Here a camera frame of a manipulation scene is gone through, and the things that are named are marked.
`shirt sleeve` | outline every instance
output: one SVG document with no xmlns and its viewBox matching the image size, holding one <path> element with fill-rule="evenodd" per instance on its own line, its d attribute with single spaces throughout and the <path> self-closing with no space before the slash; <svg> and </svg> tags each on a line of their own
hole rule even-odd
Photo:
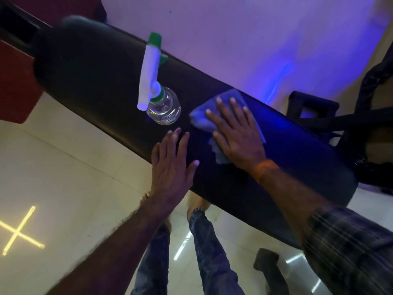
<svg viewBox="0 0 393 295">
<path fill-rule="evenodd" d="M 393 233 L 341 207 L 307 221 L 304 254 L 334 294 L 393 294 Z"/>
</svg>

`blue jeans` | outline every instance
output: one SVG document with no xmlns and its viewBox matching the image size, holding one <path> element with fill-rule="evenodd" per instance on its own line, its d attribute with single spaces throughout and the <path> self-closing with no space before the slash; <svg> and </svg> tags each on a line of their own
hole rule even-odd
<svg viewBox="0 0 393 295">
<path fill-rule="evenodd" d="M 237 274 L 231 270 L 224 249 L 216 237 L 213 225 L 201 209 L 197 208 L 192 212 L 189 226 L 194 235 L 204 293 L 244 295 L 237 283 Z M 162 225 L 142 258 L 131 295 L 167 294 L 169 241 L 169 231 Z"/>
</svg>

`foot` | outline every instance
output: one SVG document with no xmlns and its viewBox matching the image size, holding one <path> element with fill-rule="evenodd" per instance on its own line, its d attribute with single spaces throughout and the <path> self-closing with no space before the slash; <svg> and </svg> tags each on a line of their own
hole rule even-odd
<svg viewBox="0 0 393 295">
<path fill-rule="evenodd" d="M 150 192 L 145 193 L 145 195 L 141 198 L 139 205 L 142 205 L 148 198 L 150 197 Z M 172 225 L 169 220 L 169 216 L 164 220 L 164 225 L 167 226 L 169 233 L 172 231 Z"/>
<path fill-rule="evenodd" d="M 201 208 L 203 211 L 209 209 L 211 203 L 206 201 L 205 199 L 201 198 L 196 193 L 190 192 L 190 196 L 187 201 L 187 220 L 190 221 L 191 213 L 197 209 Z"/>
</svg>

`clear plastic bottle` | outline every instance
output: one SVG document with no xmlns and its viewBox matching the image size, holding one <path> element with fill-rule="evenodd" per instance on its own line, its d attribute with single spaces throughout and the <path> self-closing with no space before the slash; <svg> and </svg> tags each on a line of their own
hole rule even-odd
<svg viewBox="0 0 393 295">
<path fill-rule="evenodd" d="M 179 118 L 181 108 L 176 94 L 167 87 L 163 90 L 163 97 L 150 100 L 146 113 L 158 124 L 169 125 Z"/>
</svg>

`bracelet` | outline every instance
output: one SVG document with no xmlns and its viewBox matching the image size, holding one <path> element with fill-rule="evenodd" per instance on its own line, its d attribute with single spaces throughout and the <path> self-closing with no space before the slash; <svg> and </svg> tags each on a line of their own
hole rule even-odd
<svg viewBox="0 0 393 295">
<path fill-rule="evenodd" d="M 256 165 L 252 172 L 252 177 L 259 182 L 261 176 L 266 172 L 268 169 L 279 169 L 279 166 L 274 163 L 271 159 L 264 160 Z"/>
</svg>

